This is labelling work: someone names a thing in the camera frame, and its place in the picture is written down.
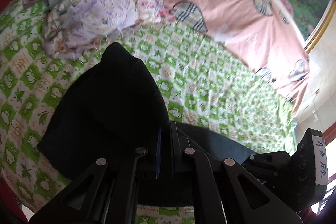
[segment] crumpled floral fabric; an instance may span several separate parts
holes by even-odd
[[[127,27],[174,20],[161,0],[49,0],[43,48],[55,59],[76,60]]]

